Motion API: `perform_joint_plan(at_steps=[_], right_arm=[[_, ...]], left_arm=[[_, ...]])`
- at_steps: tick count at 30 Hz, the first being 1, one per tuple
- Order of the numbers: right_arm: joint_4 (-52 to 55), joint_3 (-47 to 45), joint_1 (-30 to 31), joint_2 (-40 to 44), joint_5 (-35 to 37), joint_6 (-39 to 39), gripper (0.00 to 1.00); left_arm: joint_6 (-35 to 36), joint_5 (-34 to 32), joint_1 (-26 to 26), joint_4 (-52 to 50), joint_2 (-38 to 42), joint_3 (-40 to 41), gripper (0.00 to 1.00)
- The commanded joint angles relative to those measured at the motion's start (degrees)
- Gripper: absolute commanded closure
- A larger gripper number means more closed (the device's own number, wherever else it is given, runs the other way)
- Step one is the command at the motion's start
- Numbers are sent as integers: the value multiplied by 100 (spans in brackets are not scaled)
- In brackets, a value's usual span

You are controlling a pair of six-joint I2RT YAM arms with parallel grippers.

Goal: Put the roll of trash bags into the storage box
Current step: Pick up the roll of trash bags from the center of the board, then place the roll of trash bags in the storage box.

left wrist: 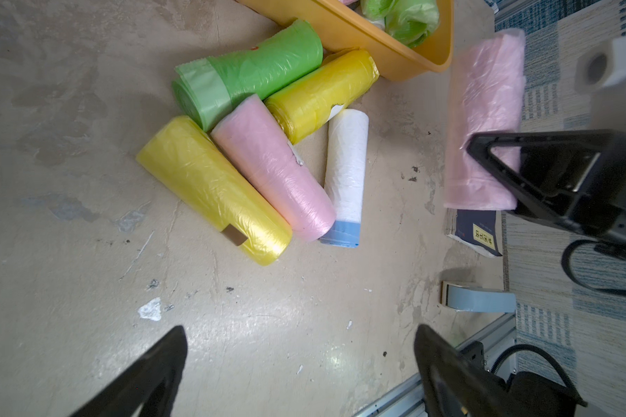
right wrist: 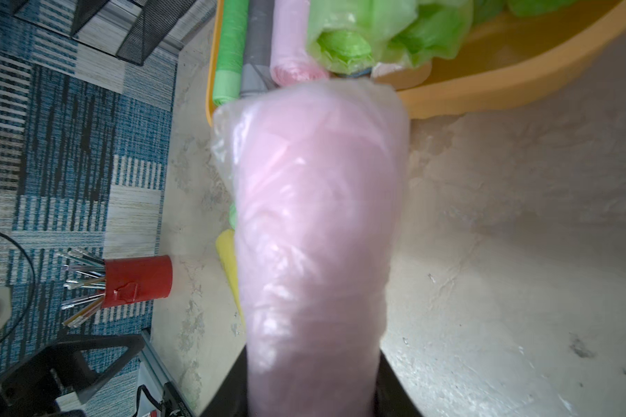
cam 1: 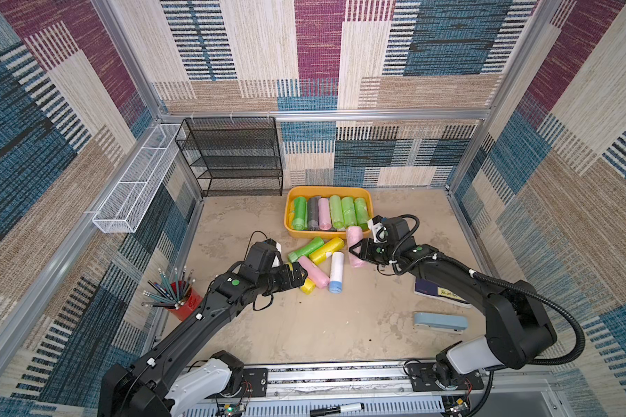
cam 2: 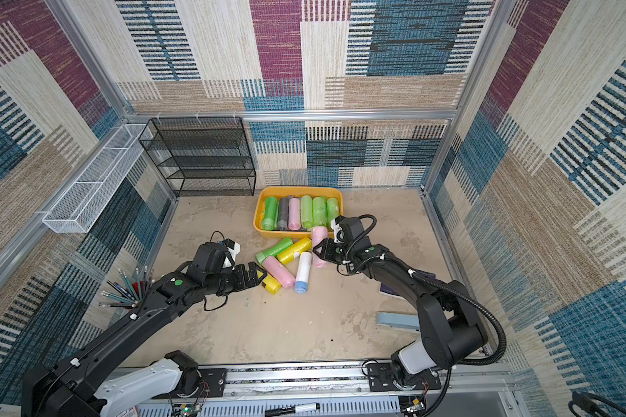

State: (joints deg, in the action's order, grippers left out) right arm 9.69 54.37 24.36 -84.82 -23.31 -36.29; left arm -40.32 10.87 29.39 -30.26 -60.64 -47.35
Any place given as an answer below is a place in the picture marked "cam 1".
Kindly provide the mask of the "large yellow bag roll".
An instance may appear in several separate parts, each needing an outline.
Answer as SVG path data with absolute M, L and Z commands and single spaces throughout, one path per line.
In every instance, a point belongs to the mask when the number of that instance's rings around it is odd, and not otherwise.
M 289 202 L 288 205 L 288 214 L 287 214 L 287 227 L 292 229 L 293 220 L 295 218 L 295 203 L 293 201 Z

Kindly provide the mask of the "light green roll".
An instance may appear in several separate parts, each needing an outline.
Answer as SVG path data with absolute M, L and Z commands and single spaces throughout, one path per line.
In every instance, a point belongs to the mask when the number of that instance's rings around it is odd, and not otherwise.
M 356 213 L 356 224 L 363 231 L 367 231 L 369 229 L 368 221 L 370 220 L 367 201 L 362 197 L 356 198 L 354 200 L 354 209 Z
M 337 230 L 345 228 L 342 199 L 338 195 L 329 198 L 330 218 L 332 227 Z
M 348 229 L 351 226 L 357 226 L 356 220 L 355 202 L 352 196 L 345 196 L 342 198 L 342 213 L 344 220 L 344 227 Z

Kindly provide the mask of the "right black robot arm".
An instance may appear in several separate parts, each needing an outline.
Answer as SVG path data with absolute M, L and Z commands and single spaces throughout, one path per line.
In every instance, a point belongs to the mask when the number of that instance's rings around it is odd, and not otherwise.
M 415 220 L 413 215 L 377 216 L 370 221 L 372 235 L 352 243 L 349 252 L 362 261 L 390 267 L 396 276 L 411 274 L 450 290 L 483 314 L 483 336 L 447 347 L 436 356 L 433 372 L 441 389 L 455 389 L 479 369 L 558 366 L 582 355 L 586 347 L 583 327 L 566 309 L 539 295 L 526 281 L 510 283 L 487 276 L 438 248 L 416 243 L 417 227 L 408 224 Z M 544 358 L 542 354 L 557 342 L 550 310 L 569 323 L 575 344 L 566 354 Z

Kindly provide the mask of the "grey roll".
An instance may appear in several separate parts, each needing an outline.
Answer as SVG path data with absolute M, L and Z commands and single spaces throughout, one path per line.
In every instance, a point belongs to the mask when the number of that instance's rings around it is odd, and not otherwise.
M 307 229 L 315 231 L 319 229 L 318 196 L 313 196 L 307 201 Z

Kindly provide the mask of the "dark green roll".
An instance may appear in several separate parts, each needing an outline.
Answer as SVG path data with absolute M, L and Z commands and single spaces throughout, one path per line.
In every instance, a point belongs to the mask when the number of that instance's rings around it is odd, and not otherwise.
M 303 196 L 293 200 L 291 227 L 294 230 L 306 230 L 308 228 L 308 201 Z

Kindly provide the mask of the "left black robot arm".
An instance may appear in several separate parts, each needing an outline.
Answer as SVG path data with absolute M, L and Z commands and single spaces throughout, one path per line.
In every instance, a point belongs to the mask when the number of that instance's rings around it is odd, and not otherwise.
M 100 416 L 179 416 L 199 401 L 240 385 L 241 361 L 232 355 L 211 358 L 196 371 L 184 372 L 206 343 L 258 297 L 273 297 L 304 285 L 307 270 L 299 263 L 274 262 L 276 245 L 253 244 L 209 285 L 200 304 L 151 351 L 130 366 L 112 366 L 104 375 Z

